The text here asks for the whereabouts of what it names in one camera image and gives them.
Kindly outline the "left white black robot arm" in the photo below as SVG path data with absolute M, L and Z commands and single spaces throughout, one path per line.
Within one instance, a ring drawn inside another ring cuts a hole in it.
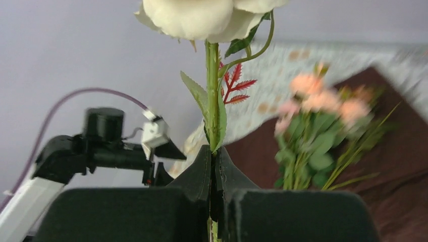
M 149 110 L 141 128 L 141 142 L 122 136 L 124 112 L 116 108 L 89 108 L 83 132 L 50 139 L 35 161 L 35 171 L 23 182 L 1 211 L 1 241 L 23 241 L 47 206 L 77 173 L 98 167 L 143 171 L 142 182 L 154 181 L 153 157 L 185 160 L 169 137 L 169 126 Z

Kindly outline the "pink fake flower stem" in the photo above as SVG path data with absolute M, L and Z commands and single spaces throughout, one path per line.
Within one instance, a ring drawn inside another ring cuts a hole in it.
M 292 98 L 278 110 L 276 188 L 336 189 L 338 176 L 392 129 L 387 117 L 375 118 L 383 88 L 327 88 L 328 69 L 316 64 L 311 74 L 296 76 L 290 83 Z

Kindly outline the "white fake rose stem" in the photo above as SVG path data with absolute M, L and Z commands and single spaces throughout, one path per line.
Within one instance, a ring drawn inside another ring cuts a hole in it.
M 150 29 L 176 39 L 205 43 L 206 87 L 181 73 L 204 117 L 208 144 L 166 190 L 178 202 L 177 217 L 164 229 L 148 232 L 146 241 L 210 241 L 216 231 L 230 241 L 227 205 L 235 189 L 255 184 L 232 162 L 223 140 L 227 115 L 221 97 L 222 79 L 234 63 L 220 65 L 219 44 L 247 38 L 265 16 L 285 1 L 143 1 L 135 13 Z

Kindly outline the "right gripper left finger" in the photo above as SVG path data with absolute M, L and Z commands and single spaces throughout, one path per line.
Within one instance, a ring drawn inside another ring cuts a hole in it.
M 34 241 L 209 241 L 211 152 L 164 187 L 73 189 L 51 204 Z

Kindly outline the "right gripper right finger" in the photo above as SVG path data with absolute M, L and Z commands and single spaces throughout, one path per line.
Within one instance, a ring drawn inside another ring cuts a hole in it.
M 349 192 L 263 190 L 221 148 L 216 157 L 222 241 L 379 241 L 365 203 Z

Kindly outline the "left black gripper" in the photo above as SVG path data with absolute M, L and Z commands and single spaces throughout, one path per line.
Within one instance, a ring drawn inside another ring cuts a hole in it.
M 172 181 L 162 164 L 156 166 L 153 158 L 186 160 L 187 156 L 168 140 L 154 149 L 152 160 L 146 159 L 140 143 L 128 143 L 122 136 L 125 113 L 109 107 L 86 110 L 82 134 L 79 135 L 80 149 L 87 155 L 86 162 L 90 173 L 98 167 L 142 170 L 142 183 L 145 186 L 165 186 Z M 136 128 L 142 134 L 142 127 Z

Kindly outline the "dark red wrapping paper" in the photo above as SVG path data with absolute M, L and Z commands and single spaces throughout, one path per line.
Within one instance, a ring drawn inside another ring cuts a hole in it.
M 427 241 L 427 122 L 407 99 L 374 67 L 348 78 L 344 86 L 382 86 L 376 115 L 388 116 L 394 129 L 354 165 L 338 182 L 375 173 L 348 185 L 369 207 L 381 241 Z M 273 138 L 276 120 L 270 119 L 252 133 L 226 146 L 235 165 L 255 184 L 270 189 L 278 179 Z

